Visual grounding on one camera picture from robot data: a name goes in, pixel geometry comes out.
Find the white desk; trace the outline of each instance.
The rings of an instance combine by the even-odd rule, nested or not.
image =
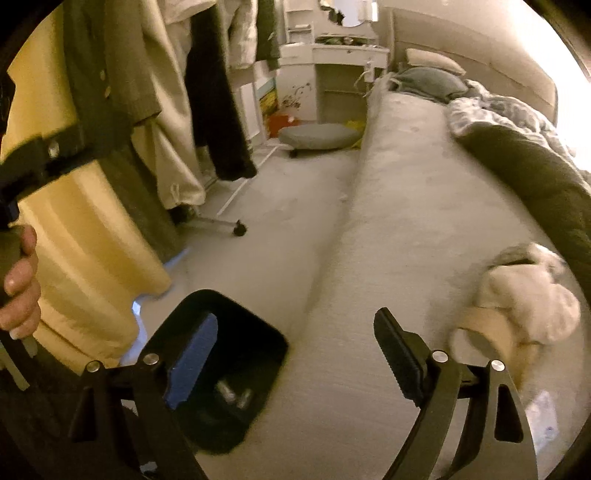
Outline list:
[[[377,46],[286,44],[281,46],[277,72],[280,107],[306,122],[365,119],[363,89],[353,83],[371,62],[379,71],[388,67],[389,50]]]

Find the white floor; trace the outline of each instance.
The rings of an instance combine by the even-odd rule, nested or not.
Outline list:
[[[272,145],[255,152],[259,163]],[[243,237],[194,220],[182,228],[187,249],[170,262],[172,288],[136,306],[151,336],[189,293],[212,288],[234,299],[293,341],[303,325],[314,282],[337,234],[352,188],[358,150],[290,159],[277,149],[244,187],[222,219],[240,219]],[[214,217],[240,181],[218,182],[208,192],[204,216]]]

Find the white plastic packet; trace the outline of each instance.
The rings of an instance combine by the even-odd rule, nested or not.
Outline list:
[[[542,390],[525,408],[527,422],[534,439],[535,454],[540,452],[558,436],[558,419],[552,396]]]

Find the metal screw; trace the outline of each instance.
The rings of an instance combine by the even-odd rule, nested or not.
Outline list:
[[[148,355],[144,357],[144,363],[146,365],[156,365],[158,362],[160,362],[160,357],[157,353],[148,353]]]
[[[93,360],[88,365],[86,365],[86,370],[88,370],[91,374],[98,372],[100,370],[100,362]]]
[[[435,350],[432,353],[432,356],[433,356],[433,360],[435,360],[436,362],[438,362],[440,364],[444,364],[445,362],[447,362],[449,360],[447,353],[442,352],[441,350]]]
[[[57,158],[60,156],[60,144],[55,140],[49,144],[48,153],[51,158]]]
[[[500,360],[493,360],[491,362],[491,367],[498,372],[502,372],[505,369],[505,364]]]

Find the finger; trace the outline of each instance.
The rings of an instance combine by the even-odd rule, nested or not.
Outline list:
[[[37,246],[37,232],[31,225],[23,225],[21,232],[21,248],[25,255],[32,255]]]
[[[37,330],[40,321],[41,308],[39,307],[39,304],[37,304],[35,305],[33,312],[22,324],[10,330],[10,336],[13,340],[28,337],[29,335],[32,335],[35,332],[35,330]]]
[[[18,327],[33,313],[40,297],[41,287],[39,282],[33,280],[24,292],[14,297],[4,308],[0,309],[0,328],[10,331]]]
[[[13,297],[24,291],[37,272],[37,256],[21,258],[4,278],[4,291]]]

